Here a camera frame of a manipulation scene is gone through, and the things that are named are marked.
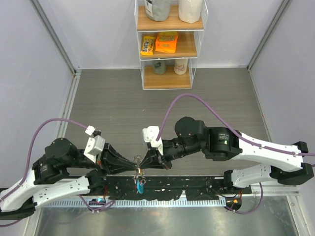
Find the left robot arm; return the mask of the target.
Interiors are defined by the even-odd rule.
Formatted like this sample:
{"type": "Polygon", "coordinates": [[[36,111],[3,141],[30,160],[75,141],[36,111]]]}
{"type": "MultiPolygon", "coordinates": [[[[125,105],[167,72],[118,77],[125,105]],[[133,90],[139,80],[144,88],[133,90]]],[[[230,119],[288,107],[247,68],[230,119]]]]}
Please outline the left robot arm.
{"type": "Polygon", "coordinates": [[[134,171],[134,162],[122,157],[101,136],[90,137],[84,149],[66,138],[45,148],[26,177],[0,193],[0,218],[20,220],[40,207],[75,195],[100,195],[105,177],[134,171]]]}

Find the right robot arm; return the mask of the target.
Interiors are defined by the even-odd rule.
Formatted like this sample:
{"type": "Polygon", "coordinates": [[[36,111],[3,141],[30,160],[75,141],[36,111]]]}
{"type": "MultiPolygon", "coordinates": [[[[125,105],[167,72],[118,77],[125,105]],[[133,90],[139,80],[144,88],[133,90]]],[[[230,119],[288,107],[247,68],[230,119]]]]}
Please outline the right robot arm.
{"type": "Polygon", "coordinates": [[[176,138],[158,138],[159,128],[142,130],[148,151],[141,169],[171,169],[172,161],[202,152],[213,161],[249,160],[256,166],[242,170],[228,170],[223,174],[223,189],[229,194],[251,184],[276,180],[282,185],[301,185],[312,179],[313,167],[303,161],[308,152],[305,142],[290,146],[257,140],[226,127],[206,127],[200,120],[183,117],[175,124],[176,138]]]}

